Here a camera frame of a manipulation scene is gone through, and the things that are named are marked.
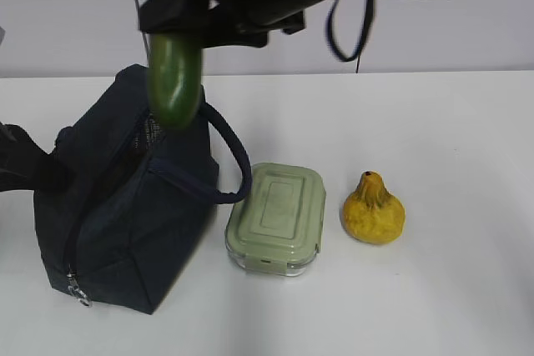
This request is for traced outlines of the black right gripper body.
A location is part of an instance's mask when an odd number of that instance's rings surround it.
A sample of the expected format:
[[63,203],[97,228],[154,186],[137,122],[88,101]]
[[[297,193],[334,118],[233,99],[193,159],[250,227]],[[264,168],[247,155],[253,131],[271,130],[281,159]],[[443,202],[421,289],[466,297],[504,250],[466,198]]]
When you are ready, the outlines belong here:
[[271,32],[304,27],[303,7],[276,0],[146,0],[139,9],[142,33],[179,48],[263,48]]

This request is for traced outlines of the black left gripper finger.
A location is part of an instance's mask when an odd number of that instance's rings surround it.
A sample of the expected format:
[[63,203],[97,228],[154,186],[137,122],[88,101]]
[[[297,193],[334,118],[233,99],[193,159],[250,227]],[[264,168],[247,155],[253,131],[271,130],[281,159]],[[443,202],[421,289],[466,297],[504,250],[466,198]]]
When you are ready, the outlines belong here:
[[33,190],[61,193],[73,172],[44,152],[20,126],[1,123],[1,191]]

